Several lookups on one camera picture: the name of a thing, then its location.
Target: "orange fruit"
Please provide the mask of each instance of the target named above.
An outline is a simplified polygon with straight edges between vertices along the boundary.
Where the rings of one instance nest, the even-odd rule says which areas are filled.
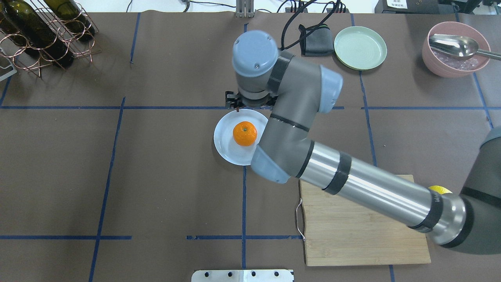
[[[250,146],[258,137],[258,130],[254,124],[242,121],[233,128],[233,139],[240,146]]]

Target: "dark green bottle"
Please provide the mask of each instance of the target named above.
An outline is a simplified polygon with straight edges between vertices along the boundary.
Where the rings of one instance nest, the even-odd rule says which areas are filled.
[[[35,48],[44,49],[56,62],[66,68],[74,57],[68,46],[59,40],[51,28],[40,18],[33,8],[22,0],[0,0],[5,18],[24,35]],[[51,59],[42,52],[42,56]]]
[[[92,36],[96,34],[94,27],[92,27],[87,18],[81,14],[80,9],[73,0],[44,0],[44,2],[61,20],[75,21],[65,23],[65,27],[70,32],[74,34],[80,34],[85,30],[83,25],[88,28],[87,33],[84,33],[78,40],[86,42],[91,40]]]
[[[0,3],[0,31],[5,35],[17,33],[18,29],[5,18],[2,9],[2,4]],[[9,39],[18,47],[26,47],[26,39],[22,36],[10,36]],[[30,47],[25,49],[25,53],[35,60],[38,60],[40,57],[40,52]]]

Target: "cutting board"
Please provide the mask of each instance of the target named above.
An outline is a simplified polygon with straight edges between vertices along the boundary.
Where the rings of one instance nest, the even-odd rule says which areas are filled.
[[[304,181],[301,197],[307,266],[431,263],[424,234]]]

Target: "gray pouch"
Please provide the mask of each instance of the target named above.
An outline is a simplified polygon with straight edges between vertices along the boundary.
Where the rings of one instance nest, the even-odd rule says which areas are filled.
[[[299,31],[301,31],[300,38],[311,30],[314,31],[299,42],[301,45],[301,55],[305,57],[323,57],[334,53],[331,29],[327,25],[315,25],[309,28],[299,25]]]

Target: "blue joint cap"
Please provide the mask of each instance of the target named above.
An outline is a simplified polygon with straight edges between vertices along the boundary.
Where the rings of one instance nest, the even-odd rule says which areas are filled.
[[[245,32],[233,44],[233,68],[243,77],[258,77],[267,73],[278,57],[275,40],[264,31]]]
[[[494,127],[493,129],[490,130],[489,134],[487,134],[487,137],[483,141],[482,145],[480,145],[480,148],[482,148],[482,146],[485,143],[500,137],[501,137],[501,126]]]
[[[261,149],[259,144],[256,146],[250,166],[261,177],[276,183],[283,184],[291,177]]]
[[[320,65],[320,74],[322,76],[322,93],[318,112],[328,113],[339,98],[339,93],[343,88],[343,77],[322,65]]]

